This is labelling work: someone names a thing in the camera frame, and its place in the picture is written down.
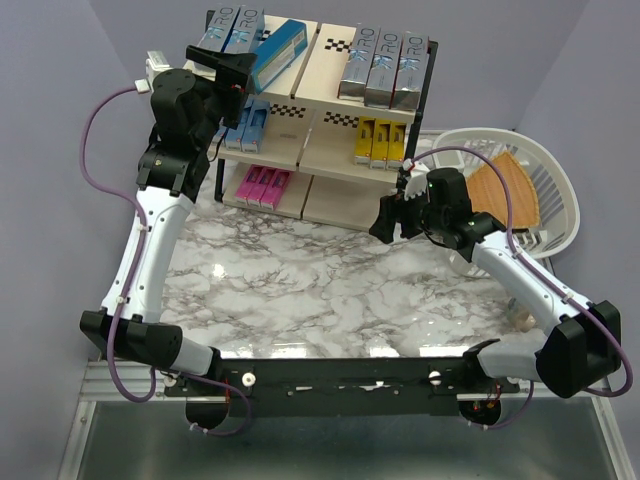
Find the red R&O toothpaste box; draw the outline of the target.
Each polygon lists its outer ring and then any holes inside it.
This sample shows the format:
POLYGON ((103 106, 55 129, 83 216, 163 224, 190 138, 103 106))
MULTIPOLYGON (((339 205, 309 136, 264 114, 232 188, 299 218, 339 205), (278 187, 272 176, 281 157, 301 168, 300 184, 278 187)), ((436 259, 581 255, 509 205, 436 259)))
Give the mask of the red R&O toothpaste box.
POLYGON ((415 111, 419 105, 429 59, 429 37, 406 31, 391 101, 393 110, 415 111))

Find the black mounting rail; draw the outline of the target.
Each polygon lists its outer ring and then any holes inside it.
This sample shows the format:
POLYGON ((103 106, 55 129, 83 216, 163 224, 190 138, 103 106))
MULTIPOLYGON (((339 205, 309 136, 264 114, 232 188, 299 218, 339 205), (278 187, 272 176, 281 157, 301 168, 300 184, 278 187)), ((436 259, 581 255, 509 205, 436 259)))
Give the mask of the black mounting rail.
POLYGON ((456 416, 460 396, 485 400, 516 393, 461 357, 228 359, 218 380, 239 389, 252 416, 456 416))

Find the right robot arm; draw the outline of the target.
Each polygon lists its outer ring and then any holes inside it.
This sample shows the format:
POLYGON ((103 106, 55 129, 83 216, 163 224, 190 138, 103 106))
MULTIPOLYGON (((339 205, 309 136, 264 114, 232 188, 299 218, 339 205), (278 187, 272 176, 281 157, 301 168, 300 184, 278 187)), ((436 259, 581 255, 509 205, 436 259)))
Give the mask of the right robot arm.
POLYGON ((543 332, 539 340, 490 340, 467 350, 459 370, 467 389, 480 392, 496 378, 512 377, 541 382, 570 398, 629 366, 615 306, 576 293, 520 249, 499 220, 474 211, 465 178, 456 169, 436 169, 415 179, 423 193, 382 197, 370 234, 385 244, 396 229, 406 239, 438 236, 439 245, 498 281, 543 332))

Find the pink toothpaste box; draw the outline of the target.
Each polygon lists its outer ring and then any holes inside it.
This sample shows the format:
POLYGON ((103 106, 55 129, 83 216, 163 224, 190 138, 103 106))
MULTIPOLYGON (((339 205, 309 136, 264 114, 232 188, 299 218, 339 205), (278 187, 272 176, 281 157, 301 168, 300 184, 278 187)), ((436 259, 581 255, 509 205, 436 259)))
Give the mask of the pink toothpaste box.
POLYGON ((273 177, 277 173, 275 168, 264 167, 261 170, 255 184, 253 185, 248 197, 247 203, 253 206, 260 206, 262 197, 271 185, 273 177))
POLYGON ((234 198, 239 201, 239 202, 243 202, 245 204, 248 203, 248 199, 251 195, 251 191, 253 190, 254 186, 257 184, 260 175, 262 173, 263 167, 259 166, 259 165, 251 165, 242 182, 240 183, 239 187, 237 188, 235 194, 234 194, 234 198))
POLYGON ((292 171, 281 169, 276 170, 260 199, 260 206, 268 210, 275 210, 278 207, 292 176, 292 171))

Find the light blue toothpaste box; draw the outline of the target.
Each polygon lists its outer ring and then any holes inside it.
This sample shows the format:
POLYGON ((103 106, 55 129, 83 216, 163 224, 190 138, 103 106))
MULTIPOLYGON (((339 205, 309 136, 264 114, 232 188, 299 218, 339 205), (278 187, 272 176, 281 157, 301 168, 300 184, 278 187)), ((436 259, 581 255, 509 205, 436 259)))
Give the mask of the light blue toothpaste box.
POLYGON ((241 140, 243 153, 259 153, 264 131, 270 115, 270 103, 265 100, 254 100, 250 115, 241 140))
POLYGON ((253 102, 254 102, 254 97, 250 96, 243 107, 238 126, 235 129, 227 130, 225 135, 225 140, 224 140, 225 148, 227 150, 232 150, 232 151, 242 150, 242 138, 249 121, 253 102))

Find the yellow toothpaste box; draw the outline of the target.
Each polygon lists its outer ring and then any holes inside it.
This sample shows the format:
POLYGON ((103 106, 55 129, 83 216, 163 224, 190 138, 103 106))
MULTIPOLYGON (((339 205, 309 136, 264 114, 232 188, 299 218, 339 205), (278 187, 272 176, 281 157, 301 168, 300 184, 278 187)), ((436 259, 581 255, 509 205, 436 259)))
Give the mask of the yellow toothpaste box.
POLYGON ((370 153, 370 168, 385 170, 388 158, 389 139, 391 122, 376 119, 372 135, 372 146, 370 153))
POLYGON ((386 158, 386 170, 398 170, 404 162, 406 124, 391 122, 386 158))
POLYGON ((365 165, 367 167, 370 166, 374 129, 374 118, 359 118, 354 147, 354 163, 356 165, 365 165))

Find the beige three-tier shelf rack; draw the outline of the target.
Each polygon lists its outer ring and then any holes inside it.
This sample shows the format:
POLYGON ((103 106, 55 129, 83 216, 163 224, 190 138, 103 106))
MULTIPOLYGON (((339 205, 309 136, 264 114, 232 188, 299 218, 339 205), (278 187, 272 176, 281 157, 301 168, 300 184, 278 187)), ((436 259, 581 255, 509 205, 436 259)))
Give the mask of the beige three-tier shelf rack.
POLYGON ((397 174, 386 167, 355 164, 358 120, 367 116, 405 124, 404 154, 413 156, 431 77, 424 77, 415 112, 341 100, 338 82, 355 30, 311 20, 305 25, 309 39, 305 52, 261 95, 272 107, 261 150, 220 150, 214 198, 246 208, 248 202, 235 193, 252 165, 287 170, 293 177, 273 213, 366 231, 376 220, 380 198, 395 188, 397 174))

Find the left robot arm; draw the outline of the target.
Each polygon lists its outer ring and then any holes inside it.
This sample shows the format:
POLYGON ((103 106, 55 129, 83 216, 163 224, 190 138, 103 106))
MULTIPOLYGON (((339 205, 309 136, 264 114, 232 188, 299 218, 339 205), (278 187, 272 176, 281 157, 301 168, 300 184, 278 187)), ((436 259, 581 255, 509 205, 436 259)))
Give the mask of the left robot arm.
POLYGON ((208 150, 219 127, 237 127, 255 91, 254 53, 220 53, 188 46, 186 57, 211 77, 164 68, 129 87, 149 93, 154 125, 137 172, 129 238, 111 287, 96 311, 80 319, 84 335, 105 354, 165 372, 187 374, 201 395, 222 380, 220 353, 160 321, 170 260, 208 173, 208 150))

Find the silver red R&O box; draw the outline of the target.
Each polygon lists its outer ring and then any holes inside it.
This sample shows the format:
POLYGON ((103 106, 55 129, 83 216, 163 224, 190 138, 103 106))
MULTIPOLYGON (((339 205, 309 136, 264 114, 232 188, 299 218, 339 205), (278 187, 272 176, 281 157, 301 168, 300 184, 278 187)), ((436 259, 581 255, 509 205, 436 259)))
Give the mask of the silver red R&O box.
POLYGON ((389 109, 395 88, 403 33, 382 30, 373 55, 364 93, 364 104, 389 109))

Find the silver blue R&O box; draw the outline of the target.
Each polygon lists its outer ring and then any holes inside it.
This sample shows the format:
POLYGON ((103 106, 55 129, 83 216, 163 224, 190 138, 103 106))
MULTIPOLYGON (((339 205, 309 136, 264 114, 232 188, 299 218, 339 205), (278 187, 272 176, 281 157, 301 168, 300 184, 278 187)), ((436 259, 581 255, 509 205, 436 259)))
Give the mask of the silver blue R&O box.
POLYGON ((216 7, 207 17, 208 23, 198 46, 213 52, 223 52, 228 44, 239 11, 239 5, 216 7))

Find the red toothpaste box barcode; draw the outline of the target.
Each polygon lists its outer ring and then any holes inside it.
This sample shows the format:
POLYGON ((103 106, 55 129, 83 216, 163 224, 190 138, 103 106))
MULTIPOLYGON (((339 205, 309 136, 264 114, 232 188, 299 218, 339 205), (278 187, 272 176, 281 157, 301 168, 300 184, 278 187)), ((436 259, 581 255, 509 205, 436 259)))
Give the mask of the red toothpaste box barcode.
POLYGON ((338 98, 364 101, 366 84, 380 33, 379 26, 359 24, 339 83, 338 98))

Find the pink toothpaste box back side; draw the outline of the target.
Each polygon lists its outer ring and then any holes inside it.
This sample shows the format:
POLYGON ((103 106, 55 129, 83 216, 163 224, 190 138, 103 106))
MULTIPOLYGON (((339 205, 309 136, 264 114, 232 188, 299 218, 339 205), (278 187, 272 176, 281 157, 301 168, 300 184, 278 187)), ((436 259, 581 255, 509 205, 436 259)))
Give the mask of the pink toothpaste box back side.
POLYGON ((260 206, 268 210, 275 210, 278 207, 292 176, 292 171, 281 169, 276 170, 260 199, 260 206))

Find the aluminium table frame rail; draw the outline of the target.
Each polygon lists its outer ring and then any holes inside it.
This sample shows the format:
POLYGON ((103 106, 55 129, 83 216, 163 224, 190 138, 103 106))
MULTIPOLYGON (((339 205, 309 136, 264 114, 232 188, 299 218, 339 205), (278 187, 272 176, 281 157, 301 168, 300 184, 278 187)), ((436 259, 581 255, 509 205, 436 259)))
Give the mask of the aluminium table frame rail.
MULTIPOLYGON (((151 375, 148 366, 136 362, 118 361, 116 370, 122 385, 131 394, 142 397, 149 392, 151 375)), ((113 383, 106 361, 88 362, 84 371, 79 399, 81 401, 95 402, 120 402, 126 400, 113 383)))

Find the blue metallic toothpaste box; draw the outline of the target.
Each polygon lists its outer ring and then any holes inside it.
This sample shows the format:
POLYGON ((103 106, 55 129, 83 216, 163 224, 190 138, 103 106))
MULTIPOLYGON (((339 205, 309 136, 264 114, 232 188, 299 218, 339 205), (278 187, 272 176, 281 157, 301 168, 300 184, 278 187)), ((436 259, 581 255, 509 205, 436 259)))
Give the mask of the blue metallic toothpaste box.
POLYGON ((223 52, 229 54, 253 53, 260 43, 264 28, 264 9, 242 5, 223 52))

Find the white plastic dish basket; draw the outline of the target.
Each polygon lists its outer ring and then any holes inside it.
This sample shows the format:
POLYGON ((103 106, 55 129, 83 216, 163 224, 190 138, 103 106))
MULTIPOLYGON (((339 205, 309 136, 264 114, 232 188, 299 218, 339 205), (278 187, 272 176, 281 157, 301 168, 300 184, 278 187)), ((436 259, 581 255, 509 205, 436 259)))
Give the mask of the white plastic dish basket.
POLYGON ((509 152, 518 160, 536 191, 540 222, 529 229, 516 229, 514 237, 533 259, 552 270, 551 258, 573 242, 581 220, 573 186, 555 157, 538 142, 497 128, 449 130, 439 135, 432 146, 463 146, 489 159, 509 152))

